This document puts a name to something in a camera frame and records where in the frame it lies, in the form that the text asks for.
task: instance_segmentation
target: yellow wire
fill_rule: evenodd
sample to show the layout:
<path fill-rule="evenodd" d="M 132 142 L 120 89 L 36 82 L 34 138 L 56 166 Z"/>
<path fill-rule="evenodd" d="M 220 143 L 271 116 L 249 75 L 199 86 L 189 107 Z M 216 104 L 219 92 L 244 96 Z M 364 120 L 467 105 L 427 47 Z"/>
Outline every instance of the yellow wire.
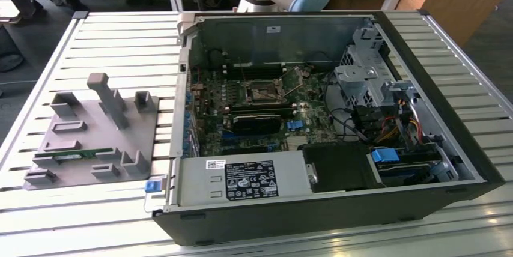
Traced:
<path fill-rule="evenodd" d="M 410 120 L 410 123 L 411 123 L 412 125 L 415 125 L 416 132 L 418 132 L 418 131 L 419 131 L 419 130 L 418 130 L 418 123 L 416 123 L 415 121 L 412 121 L 412 120 Z"/>
<path fill-rule="evenodd" d="M 383 140 L 386 140 L 387 138 L 390 138 L 394 134 L 395 134 L 395 132 L 398 131 L 398 128 L 395 127 L 394 129 L 392 129 L 392 131 L 390 131 L 378 141 L 375 141 L 375 143 L 379 143 L 380 141 L 383 141 Z"/>

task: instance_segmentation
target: metal slatted table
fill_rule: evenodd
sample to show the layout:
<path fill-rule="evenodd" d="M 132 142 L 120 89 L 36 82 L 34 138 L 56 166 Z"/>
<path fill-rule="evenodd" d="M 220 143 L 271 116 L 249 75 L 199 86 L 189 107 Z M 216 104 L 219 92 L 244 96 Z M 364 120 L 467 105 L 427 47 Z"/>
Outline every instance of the metal slatted table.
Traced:
<path fill-rule="evenodd" d="M 160 98 L 152 175 L 167 173 L 177 72 L 176 20 L 168 12 L 90 13 L 73 19 L 0 148 L 0 255 L 33 256 L 503 256 L 513 249 L 511 104 L 428 16 L 387 12 L 464 125 L 506 179 L 471 201 L 423 220 L 328 232 L 180 247 L 144 212 L 144 181 L 21 189 L 53 111 L 56 92 L 96 98 L 92 72 L 124 97 Z M 399 74 L 407 79 L 398 60 Z"/>

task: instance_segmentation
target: green circuit board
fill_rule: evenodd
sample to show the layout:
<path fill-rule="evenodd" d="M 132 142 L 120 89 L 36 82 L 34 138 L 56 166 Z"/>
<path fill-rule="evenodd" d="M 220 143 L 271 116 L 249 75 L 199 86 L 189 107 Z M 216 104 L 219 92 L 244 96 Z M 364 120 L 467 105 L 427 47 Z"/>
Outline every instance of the green circuit board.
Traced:
<path fill-rule="evenodd" d="M 281 78 L 264 80 L 227 80 L 219 71 L 204 70 L 193 74 L 200 156 L 236 154 L 240 148 L 247 153 L 256 153 L 252 150 L 288 151 L 296 150 L 300 143 L 338 139 L 319 90 L 326 73 L 310 74 L 302 66 L 288 66 L 285 69 Z M 227 106 L 257 107 L 261 103 L 293 104 L 293 116 L 281 119 L 276 133 L 236 136 L 229 130 L 232 116 L 225 110 Z M 293 121 L 300 121 L 302 126 L 289 130 L 287 123 Z"/>

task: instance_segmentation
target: warning label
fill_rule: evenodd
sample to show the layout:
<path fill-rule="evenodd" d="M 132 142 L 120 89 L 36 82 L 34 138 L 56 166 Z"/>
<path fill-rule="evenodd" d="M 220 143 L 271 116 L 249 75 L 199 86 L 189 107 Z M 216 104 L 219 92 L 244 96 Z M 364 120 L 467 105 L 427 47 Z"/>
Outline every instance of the warning label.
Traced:
<path fill-rule="evenodd" d="M 272 161 L 225 164 L 224 173 L 229 201 L 277 196 Z"/>

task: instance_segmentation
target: gray 3d printed holder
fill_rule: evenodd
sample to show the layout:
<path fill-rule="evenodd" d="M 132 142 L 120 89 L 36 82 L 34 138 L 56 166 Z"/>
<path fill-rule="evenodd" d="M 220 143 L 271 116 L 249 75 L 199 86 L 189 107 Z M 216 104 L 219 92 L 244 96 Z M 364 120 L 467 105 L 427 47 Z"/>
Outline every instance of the gray 3d printed holder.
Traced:
<path fill-rule="evenodd" d="M 80 102 L 56 93 L 54 115 L 25 175 L 25 190 L 48 189 L 149 177 L 159 98 L 149 92 L 122 99 L 93 73 L 86 86 L 100 100 Z"/>

